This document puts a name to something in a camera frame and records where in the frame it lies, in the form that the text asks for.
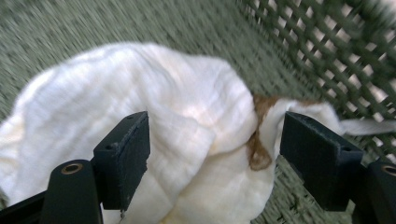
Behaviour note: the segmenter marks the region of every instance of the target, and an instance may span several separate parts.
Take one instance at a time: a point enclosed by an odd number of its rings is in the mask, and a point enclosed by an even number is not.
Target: green plastic mesh
[[[37,72],[119,41],[224,58],[252,91],[323,98],[343,118],[395,119],[391,14],[359,2],[2,0],[0,119]],[[392,134],[351,140],[367,160],[395,152]],[[350,223],[353,204],[322,211],[285,160],[277,163],[274,193],[253,223]]]

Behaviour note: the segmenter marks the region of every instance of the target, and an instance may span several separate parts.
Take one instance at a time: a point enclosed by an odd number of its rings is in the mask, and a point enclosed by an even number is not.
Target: white cloth
[[[123,117],[144,110],[151,154],[123,222],[249,223],[262,211],[275,165],[249,169],[258,121],[243,81],[221,59],[133,43],[79,54],[23,90],[0,127],[9,204],[45,190],[57,165],[91,159]],[[104,217],[120,221],[117,211]]]

